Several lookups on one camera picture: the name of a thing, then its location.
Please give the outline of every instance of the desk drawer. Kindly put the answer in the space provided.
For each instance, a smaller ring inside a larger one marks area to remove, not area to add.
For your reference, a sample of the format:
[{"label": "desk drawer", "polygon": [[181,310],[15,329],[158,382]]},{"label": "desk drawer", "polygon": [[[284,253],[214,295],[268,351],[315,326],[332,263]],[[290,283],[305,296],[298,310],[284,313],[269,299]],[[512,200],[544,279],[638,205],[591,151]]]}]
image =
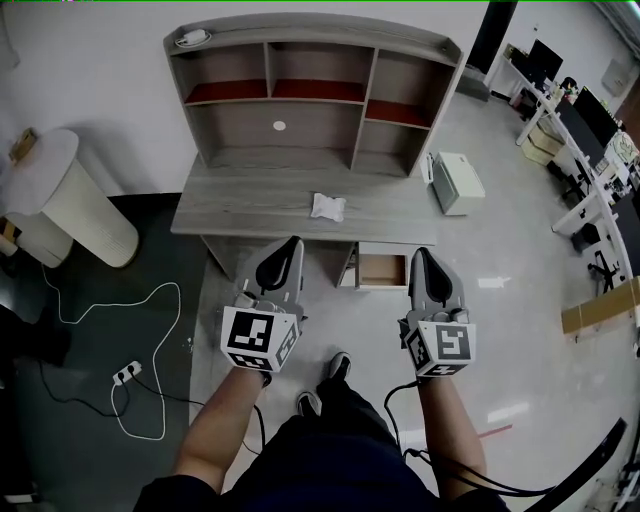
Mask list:
[{"label": "desk drawer", "polygon": [[406,291],[416,249],[417,246],[403,244],[357,243],[339,286],[360,291]]},{"label": "desk drawer", "polygon": [[409,286],[404,254],[361,254],[358,259],[358,290],[400,290]]}]

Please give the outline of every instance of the open drawer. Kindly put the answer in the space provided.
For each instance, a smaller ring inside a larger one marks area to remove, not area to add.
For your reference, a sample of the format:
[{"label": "open drawer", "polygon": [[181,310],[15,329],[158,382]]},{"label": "open drawer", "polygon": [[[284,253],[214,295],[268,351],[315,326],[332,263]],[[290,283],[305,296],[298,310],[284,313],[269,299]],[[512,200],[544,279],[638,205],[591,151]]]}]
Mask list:
[{"label": "open drawer", "polygon": [[409,286],[410,256],[403,254],[406,248],[402,246],[384,245],[397,247],[399,254],[393,254],[394,251],[388,249],[382,254],[371,254],[364,252],[370,250],[366,245],[355,244],[339,286],[361,291],[406,291]]}]

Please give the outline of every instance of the white wall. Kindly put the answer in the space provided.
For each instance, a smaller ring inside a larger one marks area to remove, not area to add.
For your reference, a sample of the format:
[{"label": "white wall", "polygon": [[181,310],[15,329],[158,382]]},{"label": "white wall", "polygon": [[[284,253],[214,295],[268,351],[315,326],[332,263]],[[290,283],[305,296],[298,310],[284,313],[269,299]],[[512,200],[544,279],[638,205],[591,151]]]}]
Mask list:
[{"label": "white wall", "polygon": [[449,36],[468,55],[486,3],[7,4],[20,65],[3,78],[15,117],[66,126],[110,195],[181,191],[196,148],[162,48],[180,25],[255,12],[380,18]]},{"label": "white wall", "polygon": [[[507,43],[529,51],[536,39],[564,59],[556,80],[561,81],[565,76],[575,78],[580,87],[586,85],[598,98],[606,100],[612,112],[620,106],[638,76],[639,69],[631,52],[590,3],[519,2],[485,84],[492,90],[510,94],[515,80],[508,70],[498,69],[502,53]],[[633,75],[627,90],[616,98],[601,82],[614,57],[629,66]]]}]

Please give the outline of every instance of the power strip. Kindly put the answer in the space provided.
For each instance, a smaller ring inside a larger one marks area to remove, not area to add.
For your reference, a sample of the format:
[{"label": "power strip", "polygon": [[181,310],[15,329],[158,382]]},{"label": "power strip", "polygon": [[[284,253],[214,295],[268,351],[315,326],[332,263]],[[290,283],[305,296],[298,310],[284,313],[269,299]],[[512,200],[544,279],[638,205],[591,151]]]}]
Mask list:
[{"label": "power strip", "polygon": [[132,375],[138,375],[142,371],[142,365],[138,361],[132,361],[118,373],[113,375],[116,386],[122,386],[131,380]]}]

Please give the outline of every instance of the person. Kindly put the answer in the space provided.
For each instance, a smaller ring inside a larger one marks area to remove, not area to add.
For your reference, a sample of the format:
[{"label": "person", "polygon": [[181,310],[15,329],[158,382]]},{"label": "person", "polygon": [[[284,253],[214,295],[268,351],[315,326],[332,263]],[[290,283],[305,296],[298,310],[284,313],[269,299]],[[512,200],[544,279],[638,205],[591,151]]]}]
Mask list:
[{"label": "person", "polygon": [[440,498],[405,464],[385,421],[346,378],[349,354],[328,365],[317,394],[302,393],[298,415],[280,427],[235,486],[225,474],[245,436],[265,379],[235,367],[205,404],[180,448],[173,475],[143,488],[135,512],[151,510],[507,510],[485,484],[482,446],[450,377],[418,386]]}]

